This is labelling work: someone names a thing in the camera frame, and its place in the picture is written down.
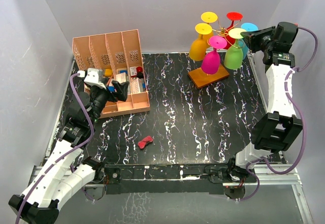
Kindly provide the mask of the blue wine glass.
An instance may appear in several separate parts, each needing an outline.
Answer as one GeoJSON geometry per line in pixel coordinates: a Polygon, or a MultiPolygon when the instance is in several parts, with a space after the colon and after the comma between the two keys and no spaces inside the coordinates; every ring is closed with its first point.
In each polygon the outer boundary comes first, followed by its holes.
{"type": "MultiPolygon", "coordinates": [[[[253,24],[253,23],[249,23],[249,22],[246,22],[246,23],[243,23],[241,25],[241,28],[244,29],[245,31],[257,31],[258,30],[258,27],[253,24]]],[[[248,47],[247,45],[245,44],[244,40],[243,39],[240,39],[239,40],[239,46],[241,47],[242,49],[242,53],[243,53],[243,60],[246,58],[247,54],[248,54],[248,47]]]]}

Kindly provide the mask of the green wine glass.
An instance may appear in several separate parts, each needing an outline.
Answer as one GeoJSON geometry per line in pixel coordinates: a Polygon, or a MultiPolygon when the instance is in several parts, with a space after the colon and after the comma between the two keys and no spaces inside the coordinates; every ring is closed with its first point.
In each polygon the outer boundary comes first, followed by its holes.
{"type": "Polygon", "coordinates": [[[231,70],[239,69],[242,65],[243,53],[239,46],[239,40],[243,37],[241,32],[245,31],[242,28],[233,28],[229,35],[235,39],[235,43],[227,50],[224,59],[224,66],[231,70]]]}

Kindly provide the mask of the pink wine glass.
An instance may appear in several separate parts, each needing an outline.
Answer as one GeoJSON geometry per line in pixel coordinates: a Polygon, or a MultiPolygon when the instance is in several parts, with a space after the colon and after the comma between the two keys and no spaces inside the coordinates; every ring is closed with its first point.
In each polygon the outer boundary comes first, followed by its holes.
{"type": "Polygon", "coordinates": [[[227,41],[221,36],[212,36],[208,40],[209,45],[213,48],[203,59],[201,69],[204,73],[208,75],[213,75],[217,73],[220,66],[220,55],[217,50],[224,49],[226,47],[227,41]]]}

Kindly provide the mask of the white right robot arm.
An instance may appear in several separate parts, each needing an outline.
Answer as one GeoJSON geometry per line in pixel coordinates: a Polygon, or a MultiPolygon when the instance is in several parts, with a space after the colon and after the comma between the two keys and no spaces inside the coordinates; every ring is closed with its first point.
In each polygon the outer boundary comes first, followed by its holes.
{"type": "Polygon", "coordinates": [[[295,56],[290,53],[290,48],[297,34],[298,26],[289,22],[240,33],[251,52],[262,51],[264,54],[268,107],[267,113],[253,127],[251,142],[236,154],[233,165],[226,169],[227,178],[233,182],[243,178],[245,168],[253,168],[256,160],[287,151],[303,130],[303,123],[297,118],[290,101],[295,67],[295,56]]]}

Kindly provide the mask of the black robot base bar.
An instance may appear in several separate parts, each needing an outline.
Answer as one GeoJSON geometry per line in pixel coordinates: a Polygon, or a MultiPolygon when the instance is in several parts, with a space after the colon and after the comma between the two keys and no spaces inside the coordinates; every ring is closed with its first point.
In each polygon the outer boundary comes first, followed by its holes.
{"type": "Polygon", "coordinates": [[[245,185],[256,183],[246,171],[232,178],[228,165],[149,164],[105,165],[88,187],[103,187],[105,194],[128,193],[209,193],[243,197],[245,185]]]}

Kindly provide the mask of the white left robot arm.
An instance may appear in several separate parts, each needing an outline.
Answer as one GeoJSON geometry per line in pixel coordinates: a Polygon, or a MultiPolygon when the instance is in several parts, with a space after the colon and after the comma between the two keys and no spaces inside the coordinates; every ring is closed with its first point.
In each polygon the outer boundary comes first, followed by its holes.
{"type": "Polygon", "coordinates": [[[94,123],[107,102],[126,101],[129,82],[112,82],[115,91],[93,85],[90,92],[77,93],[70,83],[74,98],[68,109],[64,128],[55,147],[32,183],[20,195],[12,195],[9,206],[16,222],[55,223],[65,203],[89,182],[104,179],[102,162],[88,157],[69,176],[75,158],[94,137],[94,123]]]}

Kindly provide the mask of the red wine glass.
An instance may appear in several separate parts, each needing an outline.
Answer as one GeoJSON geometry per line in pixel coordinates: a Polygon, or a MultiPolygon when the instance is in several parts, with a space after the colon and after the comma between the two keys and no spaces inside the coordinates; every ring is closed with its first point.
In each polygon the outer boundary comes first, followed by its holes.
{"type": "Polygon", "coordinates": [[[235,39],[229,35],[229,32],[240,23],[243,15],[240,12],[228,12],[226,17],[231,21],[230,26],[227,27],[223,33],[224,38],[227,41],[227,45],[224,47],[224,49],[228,50],[235,43],[235,39]]]}

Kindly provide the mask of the rear yellow wine glass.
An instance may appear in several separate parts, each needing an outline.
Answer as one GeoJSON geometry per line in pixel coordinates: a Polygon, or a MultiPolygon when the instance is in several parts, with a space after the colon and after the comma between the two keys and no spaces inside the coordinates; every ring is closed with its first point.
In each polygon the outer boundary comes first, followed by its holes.
{"type": "MultiPolygon", "coordinates": [[[[201,20],[205,22],[206,24],[210,25],[211,23],[214,23],[218,20],[218,16],[213,12],[204,12],[201,15],[201,20]]],[[[203,35],[203,40],[205,41],[206,48],[208,49],[210,47],[208,40],[214,36],[214,31],[211,30],[211,32],[207,35],[203,35]]]]}

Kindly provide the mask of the front orange wine glass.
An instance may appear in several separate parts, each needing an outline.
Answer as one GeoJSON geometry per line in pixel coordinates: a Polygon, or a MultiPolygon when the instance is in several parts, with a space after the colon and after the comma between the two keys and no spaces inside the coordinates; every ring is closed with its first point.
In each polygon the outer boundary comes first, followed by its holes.
{"type": "Polygon", "coordinates": [[[213,36],[213,30],[207,23],[198,23],[195,26],[195,31],[198,33],[198,38],[190,47],[189,57],[194,61],[201,61],[206,55],[207,48],[210,47],[208,40],[213,36]]]}

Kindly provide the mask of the white red box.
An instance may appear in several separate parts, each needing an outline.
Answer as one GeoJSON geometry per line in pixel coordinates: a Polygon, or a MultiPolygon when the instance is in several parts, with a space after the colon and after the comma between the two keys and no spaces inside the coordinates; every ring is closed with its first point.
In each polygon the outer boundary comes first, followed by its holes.
{"type": "Polygon", "coordinates": [[[137,73],[136,67],[130,67],[129,73],[131,77],[131,92],[132,94],[142,93],[146,91],[144,72],[137,73]]]}

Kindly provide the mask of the yellow block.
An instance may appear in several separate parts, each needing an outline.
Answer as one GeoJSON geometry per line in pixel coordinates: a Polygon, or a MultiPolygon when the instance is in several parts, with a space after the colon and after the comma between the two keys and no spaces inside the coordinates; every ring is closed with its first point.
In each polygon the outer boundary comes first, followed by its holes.
{"type": "Polygon", "coordinates": [[[104,70],[104,76],[105,77],[111,77],[113,75],[113,71],[111,69],[105,69],[104,70]]]}

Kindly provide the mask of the peach plastic file organizer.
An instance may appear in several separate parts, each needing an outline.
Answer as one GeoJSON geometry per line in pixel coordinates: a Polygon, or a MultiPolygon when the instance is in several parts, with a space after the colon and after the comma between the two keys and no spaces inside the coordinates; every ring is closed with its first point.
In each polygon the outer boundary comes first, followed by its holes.
{"type": "MultiPolygon", "coordinates": [[[[111,69],[113,76],[123,70],[127,71],[129,81],[132,80],[130,68],[144,67],[137,29],[73,38],[72,51],[79,69],[111,69]]],[[[149,110],[148,89],[134,92],[131,88],[125,102],[107,102],[101,118],[149,110]]]]}

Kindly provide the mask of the red bone-shaped toy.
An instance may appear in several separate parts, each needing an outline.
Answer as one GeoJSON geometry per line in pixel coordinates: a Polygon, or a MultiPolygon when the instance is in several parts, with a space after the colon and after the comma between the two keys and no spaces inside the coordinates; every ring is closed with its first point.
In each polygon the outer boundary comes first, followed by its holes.
{"type": "Polygon", "coordinates": [[[138,142],[138,147],[140,150],[143,150],[148,144],[152,142],[153,142],[153,138],[151,136],[147,136],[138,142]]]}

